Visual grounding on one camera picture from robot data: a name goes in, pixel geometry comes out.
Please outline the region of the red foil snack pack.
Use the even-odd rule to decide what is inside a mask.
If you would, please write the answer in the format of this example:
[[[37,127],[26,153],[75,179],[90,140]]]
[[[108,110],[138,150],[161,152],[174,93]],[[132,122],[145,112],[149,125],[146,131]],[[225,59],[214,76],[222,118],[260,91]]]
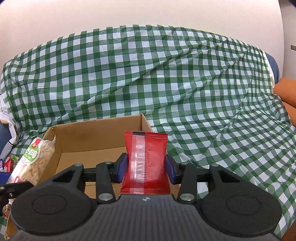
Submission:
[[[168,135],[153,132],[125,132],[128,167],[121,194],[170,194],[165,157]]]

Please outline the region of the green label rice cracker pack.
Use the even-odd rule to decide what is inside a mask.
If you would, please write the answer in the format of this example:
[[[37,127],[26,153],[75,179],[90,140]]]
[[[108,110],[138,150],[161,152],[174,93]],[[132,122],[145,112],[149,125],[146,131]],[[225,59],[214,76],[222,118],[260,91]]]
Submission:
[[[56,137],[52,141],[34,138],[13,169],[7,183],[29,181],[36,186],[55,152],[55,141]]]

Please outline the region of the red biscuit pack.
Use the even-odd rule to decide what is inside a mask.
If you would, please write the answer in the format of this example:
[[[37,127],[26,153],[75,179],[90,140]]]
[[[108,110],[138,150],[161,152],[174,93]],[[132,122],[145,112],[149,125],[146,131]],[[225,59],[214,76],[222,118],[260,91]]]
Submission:
[[[13,172],[15,166],[17,165],[19,161],[19,157],[17,156],[10,156],[4,163],[3,171],[6,173]]]

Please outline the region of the brown cardboard box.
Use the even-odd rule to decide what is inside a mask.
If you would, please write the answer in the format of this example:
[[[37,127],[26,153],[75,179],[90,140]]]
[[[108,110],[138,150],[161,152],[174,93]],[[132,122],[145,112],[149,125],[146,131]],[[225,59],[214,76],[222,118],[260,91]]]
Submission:
[[[125,132],[153,132],[145,116],[56,125],[55,152],[36,186],[16,197],[11,240],[176,240],[181,205],[170,194],[121,194],[114,163]]]

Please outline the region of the white printed sheet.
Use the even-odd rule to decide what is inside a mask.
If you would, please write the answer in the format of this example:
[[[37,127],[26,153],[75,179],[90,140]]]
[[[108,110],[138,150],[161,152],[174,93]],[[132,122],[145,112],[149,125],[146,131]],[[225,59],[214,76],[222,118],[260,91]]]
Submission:
[[[1,94],[1,159],[6,158],[18,142],[18,130],[4,102],[4,95]]]

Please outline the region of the green white checkered cloth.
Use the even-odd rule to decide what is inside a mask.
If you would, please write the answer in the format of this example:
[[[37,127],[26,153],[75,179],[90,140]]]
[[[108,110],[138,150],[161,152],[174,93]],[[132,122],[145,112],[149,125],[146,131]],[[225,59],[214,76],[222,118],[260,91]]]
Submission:
[[[4,64],[1,110],[22,156],[52,126],[144,114],[177,161],[217,163],[274,195],[295,221],[295,127],[259,48],[214,33],[121,26],[59,37]]]

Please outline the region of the orange cushion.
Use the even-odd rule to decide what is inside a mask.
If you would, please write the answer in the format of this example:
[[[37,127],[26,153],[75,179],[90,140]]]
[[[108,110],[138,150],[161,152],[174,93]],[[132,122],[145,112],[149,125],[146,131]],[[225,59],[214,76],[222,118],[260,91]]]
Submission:
[[[282,100],[293,126],[296,123],[296,81],[290,78],[280,78],[273,88],[273,93]]]

